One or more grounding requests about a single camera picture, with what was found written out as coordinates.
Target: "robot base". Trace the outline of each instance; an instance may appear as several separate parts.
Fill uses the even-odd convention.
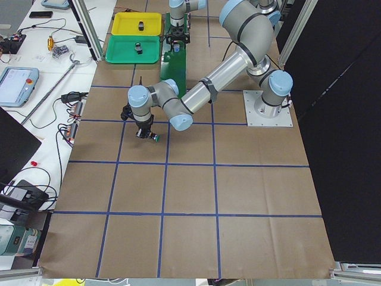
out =
[[[282,108],[277,117],[268,119],[260,116],[254,109],[254,102],[262,95],[262,91],[243,91],[245,101],[246,121],[248,126],[255,127],[292,127],[292,119],[288,107]]]

